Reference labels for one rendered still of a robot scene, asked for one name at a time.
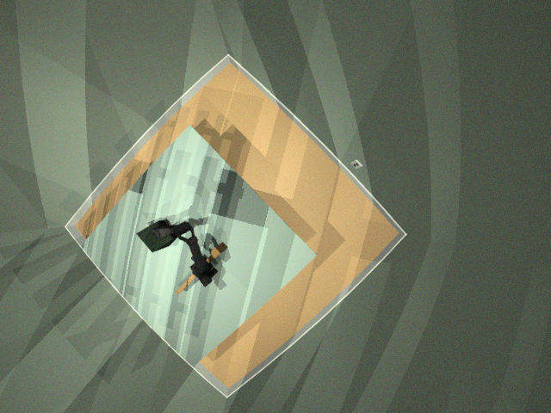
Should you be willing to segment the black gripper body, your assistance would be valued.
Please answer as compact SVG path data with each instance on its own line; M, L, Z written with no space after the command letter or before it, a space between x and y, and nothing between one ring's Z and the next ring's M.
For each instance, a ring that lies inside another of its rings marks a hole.
M191 257L191 260L195 261L193 256ZM215 275L216 273L218 273L218 271L217 271L215 268L213 268L213 269L211 270L212 267L211 267L210 265L209 265L209 267L210 267L210 272L208 273L208 275L209 275L210 278L213 278L214 275Z

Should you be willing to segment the brown wooden post with slot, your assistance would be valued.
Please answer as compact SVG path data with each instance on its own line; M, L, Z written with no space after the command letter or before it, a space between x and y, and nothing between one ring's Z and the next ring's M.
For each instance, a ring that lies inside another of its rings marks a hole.
M224 242L222 242L217 245L209 254L214 258L217 258L226 248L227 246L224 244Z

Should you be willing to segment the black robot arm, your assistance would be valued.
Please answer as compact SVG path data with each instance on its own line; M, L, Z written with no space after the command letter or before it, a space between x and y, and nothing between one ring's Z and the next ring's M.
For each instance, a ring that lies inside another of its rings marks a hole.
M210 267L207 261L203 258L200 246L198 244L198 238L195 235L194 228L190 225L189 222L183 221L178 225L169 225L163 223L157 227L152 228L152 230L154 231L152 235L154 234L153 236L156 237L158 240L162 240L162 238L171 233L175 234L179 239L186 242L189 245L191 253L195 260L195 263L190 266L192 274L199 278L204 287L206 287L212 281L212 279L207 274L208 272L210 272ZM189 239L181 237L181 235L188 231L191 231L192 237L190 237Z

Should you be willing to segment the wooden board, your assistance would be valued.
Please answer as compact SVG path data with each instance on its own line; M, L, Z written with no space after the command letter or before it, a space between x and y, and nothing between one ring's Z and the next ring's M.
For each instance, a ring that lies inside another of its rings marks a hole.
M210 263L212 260L214 259L213 256L210 256L208 259L207 259L207 263ZM189 285L189 283L191 281L193 281L195 279L196 276L194 276L193 274L180 286L180 288L176 291L176 293L179 295L180 292L182 292L184 290L185 287L187 287Z

